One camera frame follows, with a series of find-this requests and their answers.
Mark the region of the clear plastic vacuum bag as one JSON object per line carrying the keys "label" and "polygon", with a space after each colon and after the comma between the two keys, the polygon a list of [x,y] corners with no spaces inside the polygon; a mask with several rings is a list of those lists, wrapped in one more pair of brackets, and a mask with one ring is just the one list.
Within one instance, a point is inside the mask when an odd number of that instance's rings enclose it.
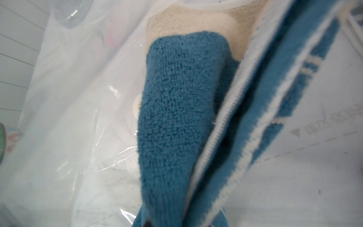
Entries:
{"label": "clear plastic vacuum bag", "polygon": [[[52,16],[20,119],[1,159],[1,226],[134,227],[142,206],[138,120],[146,26],[175,4],[94,1],[66,29]],[[223,210],[227,227],[363,224],[363,3],[339,30],[303,96]]]}

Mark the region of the blue and cream towel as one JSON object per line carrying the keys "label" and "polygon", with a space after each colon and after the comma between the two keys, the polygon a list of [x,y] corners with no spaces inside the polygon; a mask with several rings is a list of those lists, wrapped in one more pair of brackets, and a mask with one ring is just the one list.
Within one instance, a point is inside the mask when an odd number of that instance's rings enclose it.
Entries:
{"label": "blue and cream towel", "polygon": [[175,3],[148,20],[133,226],[228,226],[226,201],[292,116],[343,5]]}

